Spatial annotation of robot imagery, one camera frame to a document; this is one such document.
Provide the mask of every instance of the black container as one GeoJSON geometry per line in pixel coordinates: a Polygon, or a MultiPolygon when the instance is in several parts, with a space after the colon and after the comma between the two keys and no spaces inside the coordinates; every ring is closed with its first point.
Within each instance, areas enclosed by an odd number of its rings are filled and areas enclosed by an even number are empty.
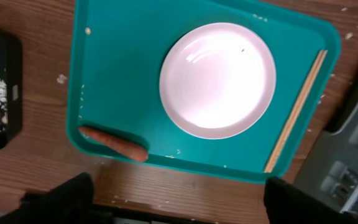
{"type": "Polygon", "coordinates": [[[2,149],[22,128],[22,44],[19,39],[1,30],[0,79],[6,84],[6,102],[0,105],[0,149],[2,149]],[[5,114],[7,114],[7,123],[2,121],[5,114]]]}

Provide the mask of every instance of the wood grain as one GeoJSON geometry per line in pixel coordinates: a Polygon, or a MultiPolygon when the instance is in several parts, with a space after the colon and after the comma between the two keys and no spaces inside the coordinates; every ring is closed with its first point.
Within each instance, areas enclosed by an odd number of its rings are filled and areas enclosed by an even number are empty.
{"type": "MultiPolygon", "coordinates": [[[[335,76],[284,176],[292,182],[357,77],[358,1],[267,2],[326,19],[342,37],[354,34],[349,40],[342,38],[335,76]]],[[[56,78],[68,75],[74,6],[75,0],[0,0],[0,29],[18,36],[24,47],[25,118],[20,135],[0,152],[0,210],[15,209],[27,190],[46,191],[86,171],[95,182],[95,203],[208,222],[268,223],[263,185],[87,156],[70,144],[65,134],[67,86],[56,78]]]]}

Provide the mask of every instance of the plate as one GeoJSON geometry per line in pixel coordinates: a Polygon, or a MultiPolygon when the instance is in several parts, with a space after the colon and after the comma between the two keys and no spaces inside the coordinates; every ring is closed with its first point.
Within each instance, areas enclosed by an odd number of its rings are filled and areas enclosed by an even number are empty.
{"type": "Polygon", "coordinates": [[[170,119],[199,138],[224,139],[250,128],[274,94],[276,71],[265,42],[237,24],[214,23],[184,35],[160,74],[170,119]]]}

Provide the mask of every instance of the wooden table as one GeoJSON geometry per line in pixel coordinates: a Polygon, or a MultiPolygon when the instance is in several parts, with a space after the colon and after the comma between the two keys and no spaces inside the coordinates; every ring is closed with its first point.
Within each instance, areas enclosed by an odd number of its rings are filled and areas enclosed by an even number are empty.
{"type": "MultiPolygon", "coordinates": [[[[326,19],[342,36],[341,58],[285,175],[291,182],[357,76],[358,1],[269,2],[326,19]]],[[[95,203],[213,223],[268,223],[263,185],[87,156],[71,145],[65,134],[67,84],[56,79],[69,71],[74,4],[0,0],[0,28],[18,36],[24,49],[23,130],[0,152],[0,210],[17,208],[26,190],[47,191],[86,171],[94,178],[95,203]]]]}

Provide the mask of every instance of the wooden chopstick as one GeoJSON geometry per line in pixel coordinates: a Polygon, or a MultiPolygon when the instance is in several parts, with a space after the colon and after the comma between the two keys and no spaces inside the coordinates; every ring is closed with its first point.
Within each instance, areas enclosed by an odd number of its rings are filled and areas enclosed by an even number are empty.
{"type": "Polygon", "coordinates": [[[287,141],[287,139],[291,133],[291,130],[295,124],[295,121],[300,114],[303,104],[305,103],[305,101],[309,95],[311,87],[313,86],[314,80],[316,79],[317,74],[320,71],[321,65],[323,64],[323,61],[324,61],[324,58],[326,57],[326,55],[327,55],[327,50],[319,51],[317,58],[314,61],[313,66],[311,67],[311,70],[309,71],[309,74],[303,84],[301,92],[295,101],[295,104],[294,104],[293,109],[287,119],[287,122],[284,125],[284,128],[280,134],[280,137],[278,138],[278,141],[276,142],[276,145],[273,149],[273,153],[270,155],[270,158],[265,166],[265,170],[264,170],[265,172],[273,171],[273,168],[276,165],[278,158],[280,157],[280,154],[283,150],[285,142],[287,141]]]}

